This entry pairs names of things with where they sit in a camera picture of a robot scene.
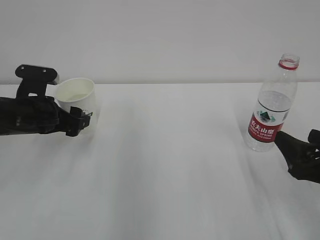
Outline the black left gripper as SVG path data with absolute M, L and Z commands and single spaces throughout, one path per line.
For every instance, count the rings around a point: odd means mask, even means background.
M 85 113 L 75 106 L 71 106 L 70 112 L 67 112 L 58 106 L 52 96 L 48 96 L 47 101 L 47 134 L 63 132 L 66 136 L 76 137 L 90 125 L 93 112 Z

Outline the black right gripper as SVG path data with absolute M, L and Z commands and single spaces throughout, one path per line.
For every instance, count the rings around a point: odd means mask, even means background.
M 274 143 L 284 156 L 288 173 L 297 180 L 320 183 L 320 131 L 312 129 L 307 142 L 283 131 L 276 135 Z

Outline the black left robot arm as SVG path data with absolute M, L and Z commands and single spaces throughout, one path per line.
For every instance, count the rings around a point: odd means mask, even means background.
M 78 107 L 59 107 L 53 97 L 0 98 L 0 134 L 28 135 L 63 132 L 76 137 L 90 125 L 91 114 Z

